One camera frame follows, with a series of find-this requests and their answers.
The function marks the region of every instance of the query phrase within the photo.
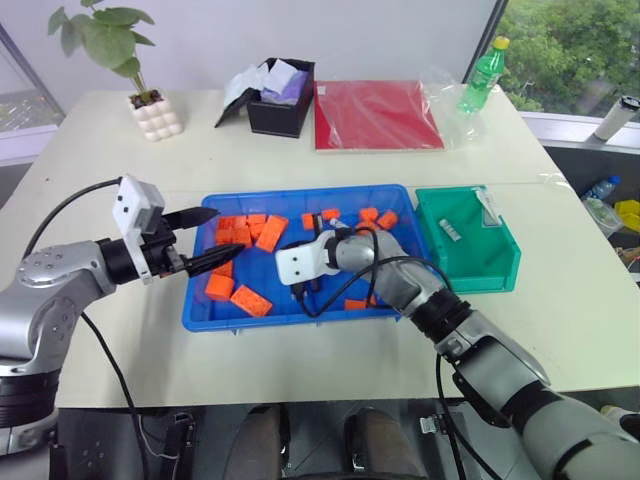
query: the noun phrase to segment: green plastic bin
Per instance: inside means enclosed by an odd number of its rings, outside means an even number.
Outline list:
[[[518,276],[520,248],[502,217],[500,226],[485,225],[478,188],[485,187],[416,190],[418,222],[432,258],[457,293],[510,292]],[[458,241],[439,225],[442,219],[460,235]]]

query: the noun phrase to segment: green leaf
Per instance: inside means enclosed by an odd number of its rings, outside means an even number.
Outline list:
[[[94,12],[93,18],[107,25],[131,26],[142,20],[153,25],[153,19],[142,10],[127,7],[105,8]]]
[[[49,35],[56,33],[56,31],[68,21],[69,19],[67,18],[67,14],[64,13],[64,7],[60,7],[58,10],[53,12],[49,17]]]
[[[135,77],[140,71],[140,62],[136,57],[131,57],[122,65],[116,68],[112,68],[112,70],[118,75],[122,75],[123,77],[127,77],[127,78]]]
[[[138,32],[132,32],[132,33],[133,33],[133,36],[136,38],[136,43],[139,43],[140,45],[150,45],[152,47],[156,46],[155,43],[153,43],[144,35],[140,35]]]
[[[82,42],[91,59],[106,68],[126,62],[136,46],[133,33],[126,28],[90,20],[84,25]]]
[[[60,43],[62,44],[62,51],[67,57],[70,57],[75,49],[82,43],[80,32],[76,29],[73,23],[67,22],[62,25]]]

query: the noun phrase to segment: tree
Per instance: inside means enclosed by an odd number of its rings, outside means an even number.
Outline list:
[[[523,110],[603,115],[640,95],[640,0],[511,0],[500,85]]]

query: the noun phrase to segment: black cable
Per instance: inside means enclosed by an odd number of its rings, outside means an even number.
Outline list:
[[[363,232],[367,231],[371,234],[371,238],[373,239],[373,263],[371,266],[373,270],[371,270],[371,281],[369,282],[369,290],[367,291],[367,300],[365,303],[365,307],[371,307],[371,297],[375,292],[376,278],[378,276],[378,259],[380,257],[380,248],[378,243],[378,234],[371,227],[358,227],[354,230],[355,232]]]
[[[100,330],[98,330],[98,327],[96,327],[96,325],[91,321],[91,319],[87,316],[86,313],[82,312],[80,316],[95,334],[96,338],[98,339],[98,342],[100,343],[100,346],[102,347],[102,350],[104,350],[105,355],[109,359],[109,363],[113,367],[113,370],[115,371],[116,376],[118,377],[120,388],[122,388],[122,393],[124,393],[124,398],[127,401],[127,407],[129,408],[129,415],[131,416],[131,421],[133,422],[133,429],[136,432],[138,449],[140,450],[140,459],[142,461],[142,477],[144,478],[144,480],[148,480],[149,479],[149,462],[147,459],[147,452],[145,450],[144,440],[142,438],[142,429],[140,428],[140,424],[138,423],[138,410],[136,409],[136,406],[133,403],[133,399],[131,398],[131,393],[129,392],[129,387],[127,386],[127,382],[124,379],[124,375],[122,374],[122,370],[120,370],[120,366],[118,365],[118,362],[116,362],[116,359],[113,358],[113,354],[111,353],[111,350],[109,350],[109,346],[107,345],[107,342],[105,341],[104,337],[100,333]]]
[[[442,363],[442,357],[440,354],[436,356],[436,372],[440,372],[440,364]],[[442,404],[444,410],[444,423],[447,427],[447,436],[449,437],[449,444],[451,445],[451,453],[453,454],[453,461],[456,464],[456,470],[458,470],[458,477],[460,480],[465,480],[467,475],[464,472],[464,465],[462,464],[462,458],[460,457],[460,449],[458,448],[458,442],[456,442],[456,434],[453,430],[454,423],[449,406],[447,405],[444,393],[442,391],[442,377],[436,374],[436,386],[438,388],[438,399]]]
[[[427,265],[429,268],[432,268],[438,275],[440,275],[440,277],[442,278],[442,281],[444,282],[444,284],[447,286],[447,288],[449,290],[451,290],[451,282],[447,278],[447,275],[442,271],[442,269],[440,267],[438,267],[436,264],[430,262],[426,258],[410,257],[410,256],[406,256],[406,255],[398,255],[398,256],[395,256],[395,257],[383,258],[382,260],[380,260],[378,262],[378,267],[381,267],[382,265],[386,265],[387,263],[391,263],[391,262],[420,262],[420,263],[422,263],[424,265]],[[331,307],[331,305],[333,305],[333,303],[338,299],[338,297],[340,295],[342,295],[345,292],[345,290],[347,290],[347,288],[349,288],[351,285],[353,285],[356,282],[356,280],[358,280],[360,277],[362,277],[366,273],[370,272],[371,270],[373,270],[373,264],[372,265],[368,265],[368,266],[364,267],[363,269],[359,270],[358,272],[356,272],[353,275],[353,277],[351,277],[349,280],[347,280],[344,283],[344,285],[342,285],[342,287],[340,287],[338,290],[336,290],[336,292],[331,296],[331,298],[329,298],[329,300],[327,300],[324,303],[324,305],[322,305],[322,307],[320,307],[320,309],[317,312],[310,311],[307,308],[307,306],[305,305],[303,298],[299,298],[298,299],[298,303],[300,304],[300,307],[302,308],[302,310],[304,311],[304,313],[307,316],[309,316],[311,318],[319,317],[324,312],[326,312],[327,309],[329,307]]]
[[[445,423],[447,424],[447,430],[453,431],[455,436],[460,440],[462,446],[469,452],[469,455],[473,457],[473,459],[478,462],[478,465],[482,467],[482,469],[489,474],[491,478],[494,480],[502,480],[500,475],[496,473],[496,471],[489,466],[487,462],[480,456],[480,454],[471,446],[469,441],[464,437],[456,423],[453,421],[453,417],[451,416],[451,412],[449,411],[449,406],[447,405],[446,399],[444,398],[444,393],[442,391],[442,373],[441,373],[441,363],[442,357],[438,354],[436,357],[436,385],[438,387],[438,399],[442,404],[442,409],[444,410],[444,418]]]
[[[94,185],[90,185],[90,186],[88,186],[86,188],[83,188],[82,190],[77,191],[76,193],[74,193],[70,197],[68,197],[68,198],[64,199],[62,202],[60,202],[60,204],[56,208],[51,210],[51,213],[49,213],[49,215],[47,215],[45,217],[45,219],[42,221],[42,223],[36,229],[35,233],[31,236],[31,240],[29,240],[29,243],[27,244],[27,248],[24,251],[24,254],[22,255],[22,258],[26,258],[27,256],[29,256],[31,254],[31,252],[33,252],[33,249],[35,248],[36,243],[38,243],[38,240],[42,236],[42,233],[49,226],[49,224],[56,217],[56,215],[58,215],[67,205],[69,205],[74,200],[77,200],[78,198],[82,197],[83,195],[86,195],[89,192],[93,192],[94,190],[99,190],[100,188],[110,187],[111,185],[120,185],[120,180],[122,180],[122,177],[118,177],[118,178],[114,178],[113,180],[108,180],[106,182],[100,182],[100,183],[96,183]]]

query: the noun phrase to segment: orange block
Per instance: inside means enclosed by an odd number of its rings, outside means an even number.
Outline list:
[[[222,275],[223,277],[233,278],[233,260],[229,260],[218,268],[214,268],[213,273],[216,275]]]
[[[375,222],[376,218],[378,218],[377,208],[369,207],[360,210],[360,220],[363,222]]]
[[[391,230],[396,223],[398,223],[398,216],[391,210],[384,212],[384,215],[378,219],[378,225],[384,230]]]
[[[216,230],[216,245],[233,243],[233,230],[223,228]]]
[[[236,217],[220,217],[218,218],[218,230],[235,228]]]
[[[212,273],[204,293],[216,302],[228,302],[233,290],[233,279]]]
[[[368,227],[368,228],[371,228],[373,230],[380,230],[375,223],[368,222],[368,221],[360,222],[358,225],[356,225],[356,230],[358,228],[363,228],[363,227]],[[369,232],[369,230],[360,230],[358,232],[358,235],[367,235],[369,233],[371,233],[371,232]]]
[[[367,308],[367,302],[364,300],[352,300],[350,298],[344,299],[345,310],[364,310],[365,308]]]
[[[241,308],[252,317],[266,317],[272,303],[264,297],[244,285],[240,285],[238,289],[231,295],[231,303]]]
[[[234,224],[233,228],[244,228],[247,226],[247,216],[246,215],[236,215],[233,217]]]
[[[323,210],[322,218],[324,218],[327,222],[332,218],[340,218],[340,210],[338,210],[337,208],[328,208],[327,210]]]
[[[251,239],[253,241],[258,240],[260,234],[264,230],[264,223],[253,223],[249,225],[249,232],[251,233]]]
[[[244,226],[233,230],[233,243],[242,243],[245,247],[253,247],[251,241],[251,231],[249,227]]]
[[[264,224],[264,229],[256,242],[256,247],[265,252],[273,252],[287,225],[289,225],[288,219],[277,215],[269,215],[267,223]]]
[[[302,228],[305,230],[313,230],[313,213],[302,214]]]
[[[267,215],[264,213],[252,213],[251,215],[247,215],[247,223],[249,226],[257,223],[265,223],[266,221]]]

